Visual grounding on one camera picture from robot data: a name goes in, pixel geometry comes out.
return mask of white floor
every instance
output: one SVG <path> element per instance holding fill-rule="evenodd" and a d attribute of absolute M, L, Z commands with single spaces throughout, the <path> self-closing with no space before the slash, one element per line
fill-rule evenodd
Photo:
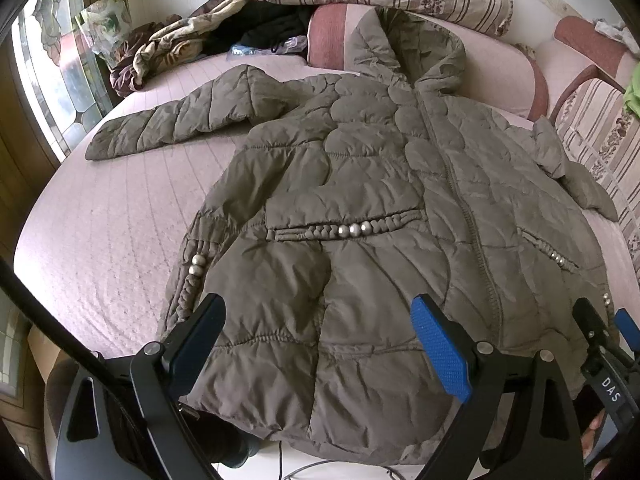
<path fill-rule="evenodd" d="M 282 446 L 282 476 L 283 478 L 296 469 L 313 462 L 318 462 L 319 458 L 291 449 L 289 445 Z M 251 457 L 238 469 L 229 469 L 223 465 L 216 469 L 224 480 L 246 480 L 247 478 L 261 478 L 265 480 L 278 480 L 279 454 L 278 444 L 271 442 L 263 447 L 260 452 Z M 398 465 L 394 469 L 401 473 L 406 480 L 414 480 L 422 466 L 420 465 Z M 484 470 L 476 466 L 476 469 L 469 478 L 476 478 L 484 473 Z M 293 480 L 389 480 L 388 473 L 384 468 L 354 464 L 354 463 L 331 463 L 306 469 L 295 475 Z"/>

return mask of wire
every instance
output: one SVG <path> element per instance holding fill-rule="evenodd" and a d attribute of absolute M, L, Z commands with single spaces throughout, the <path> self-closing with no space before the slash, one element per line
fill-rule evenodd
<path fill-rule="evenodd" d="M 302 473 L 303 471 L 306 471 L 307 469 L 310 469 L 310 468 L 315 467 L 317 465 L 331 464 L 331 463 L 336 463 L 336 462 L 341 462 L 341 461 L 340 460 L 321 460 L 320 462 L 314 462 L 313 464 L 307 464 L 307 465 L 302 466 L 302 467 L 296 469 L 295 471 L 287 474 L 283 478 L 282 477 L 282 441 L 280 441 L 280 480 L 291 480 L 292 476 L 297 475 L 298 473 Z M 396 478 L 398 478 L 398 480 L 406 480 L 406 478 L 402 475 L 402 473 L 400 473 L 399 471 L 396 471 L 392 467 L 389 467 L 389 466 L 386 466 L 386 465 L 381 465 L 381 466 L 378 466 L 378 467 L 381 467 L 381 468 L 385 469 L 386 473 L 389 475 L 389 478 L 391 478 L 392 480 L 393 480 L 394 476 Z"/>

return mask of quilted jacket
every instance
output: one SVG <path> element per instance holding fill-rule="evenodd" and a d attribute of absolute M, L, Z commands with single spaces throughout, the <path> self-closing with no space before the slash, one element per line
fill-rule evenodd
<path fill-rule="evenodd" d="M 576 394 L 586 343 L 574 301 L 612 317 L 580 206 L 616 213 L 547 120 L 530 132 L 452 95 L 465 51 L 450 32 L 372 10 L 347 50 L 360 75 L 282 83 L 238 66 L 110 121 L 86 157 L 249 121 L 167 288 L 163 333 L 203 293 L 227 307 L 187 401 L 323 458 L 425 463 L 458 404 L 416 338 L 411 300 L 430 294 L 503 351 L 551 350 Z"/>

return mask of blue gripper pad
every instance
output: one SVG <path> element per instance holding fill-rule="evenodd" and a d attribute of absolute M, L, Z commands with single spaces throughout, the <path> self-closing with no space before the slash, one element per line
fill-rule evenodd
<path fill-rule="evenodd" d="M 629 345 L 629 348 L 631 348 L 633 352 L 640 352 L 640 330 L 629 313 L 624 308 L 621 308 L 616 312 L 614 321 L 622 337 L 625 338 L 626 343 Z"/>
<path fill-rule="evenodd" d="M 411 303 L 411 322 L 445 391 L 460 402 L 466 402 L 472 391 L 466 359 L 457 351 L 420 296 Z"/>

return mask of jacket zipper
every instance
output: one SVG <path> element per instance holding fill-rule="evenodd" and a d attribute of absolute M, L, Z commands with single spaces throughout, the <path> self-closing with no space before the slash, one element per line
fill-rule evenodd
<path fill-rule="evenodd" d="M 417 89 L 414 89 L 414 95 L 416 97 L 416 101 L 418 103 L 418 108 L 420 109 L 420 114 L 422 116 L 422 122 L 424 123 L 424 127 L 427 131 L 427 135 L 430 138 L 433 145 L 438 150 L 440 157 L 445 166 L 445 170 L 447 173 L 447 184 L 449 185 L 449 189 L 453 193 L 460 209 L 462 209 L 462 214 L 465 218 L 466 227 L 469 229 L 471 233 L 471 245 L 474 249 L 474 253 L 476 255 L 476 260 L 478 261 L 478 266 L 482 272 L 482 276 L 484 277 L 484 286 L 489 295 L 489 304 L 491 305 L 492 310 L 492 325 L 491 325 L 491 343 L 494 346 L 499 348 L 502 347 L 502 326 L 504 321 L 504 316 L 502 312 L 502 305 L 500 304 L 500 296 L 498 295 L 498 287 L 494 282 L 493 277 L 491 276 L 491 272 L 489 271 L 489 266 L 486 261 L 486 256 L 484 251 L 482 250 L 482 242 L 480 240 L 480 235 L 478 234 L 478 225 L 476 224 L 476 218 L 474 217 L 471 208 L 466 203 L 466 201 L 462 198 L 462 193 L 460 193 L 460 188 L 458 187 L 458 181 L 455 179 L 455 172 L 453 170 L 453 165 L 449 156 L 444 152 L 444 150 L 440 149 L 438 145 L 437 139 L 432 135 L 433 125 L 431 124 L 431 120 L 427 114 L 427 110 L 424 107 L 424 103 L 422 102 L 422 97 L 420 92 Z"/>

